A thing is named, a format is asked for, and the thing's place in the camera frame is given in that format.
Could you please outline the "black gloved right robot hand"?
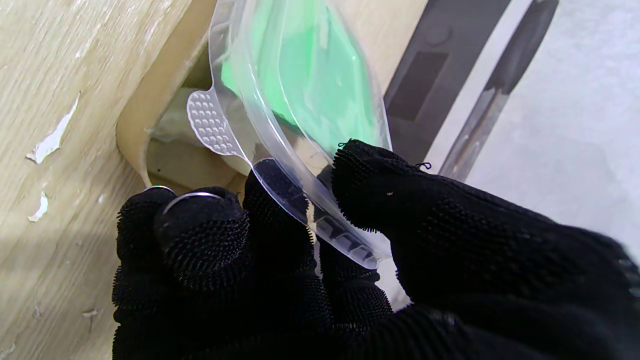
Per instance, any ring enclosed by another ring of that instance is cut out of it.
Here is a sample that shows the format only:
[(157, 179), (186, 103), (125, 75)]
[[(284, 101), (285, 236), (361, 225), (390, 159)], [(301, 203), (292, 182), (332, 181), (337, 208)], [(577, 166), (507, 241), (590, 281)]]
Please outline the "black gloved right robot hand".
[(351, 139), (330, 175), (390, 240), (410, 305), (319, 243), (251, 172), (119, 211), (114, 360), (637, 360), (639, 268), (621, 244)]

